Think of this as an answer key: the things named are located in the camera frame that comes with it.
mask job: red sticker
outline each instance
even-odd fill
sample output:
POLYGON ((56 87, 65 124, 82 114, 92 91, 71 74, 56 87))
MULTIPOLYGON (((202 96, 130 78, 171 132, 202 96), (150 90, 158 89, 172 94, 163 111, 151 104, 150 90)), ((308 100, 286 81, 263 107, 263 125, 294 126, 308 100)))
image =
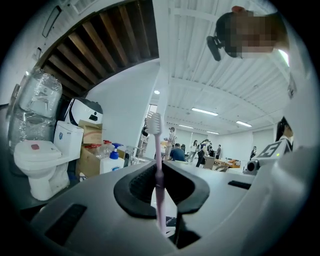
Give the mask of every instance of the red sticker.
POLYGON ((38 150, 38 149, 39 149, 39 145, 38 145, 38 144, 32 144, 32 145, 31 145, 31 148, 32 148, 33 150, 38 150))

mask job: toilet seat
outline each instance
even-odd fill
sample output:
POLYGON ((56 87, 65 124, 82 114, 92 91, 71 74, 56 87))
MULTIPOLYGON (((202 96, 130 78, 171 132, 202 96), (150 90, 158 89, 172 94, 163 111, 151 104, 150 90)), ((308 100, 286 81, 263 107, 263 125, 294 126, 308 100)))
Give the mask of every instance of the toilet seat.
POLYGON ((23 170, 38 171, 68 162, 60 150, 45 140, 25 140, 18 143, 14 150, 14 162, 23 170))

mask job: plastic wrap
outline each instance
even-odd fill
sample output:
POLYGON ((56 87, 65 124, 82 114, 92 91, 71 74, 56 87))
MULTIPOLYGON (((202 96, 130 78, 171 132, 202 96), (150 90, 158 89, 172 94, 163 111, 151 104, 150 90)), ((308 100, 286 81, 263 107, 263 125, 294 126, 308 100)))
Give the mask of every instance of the plastic wrap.
POLYGON ((55 118, 46 118, 38 114, 23 111, 20 107, 15 107, 8 131, 10 152, 13 154, 15 146, 24 140, 53 142, 55 125, 55 118))
POLYGON ((40 68, 35 68, 19 91, 9 123, 8 145, 24 140, 54 140, 56 111, 62 95, 61 83, 40 68))
POLYGON ((36 68, 29 75, 15 104, 26 112, 53 118, 62 90, 61 83, 54 76, 36 68))

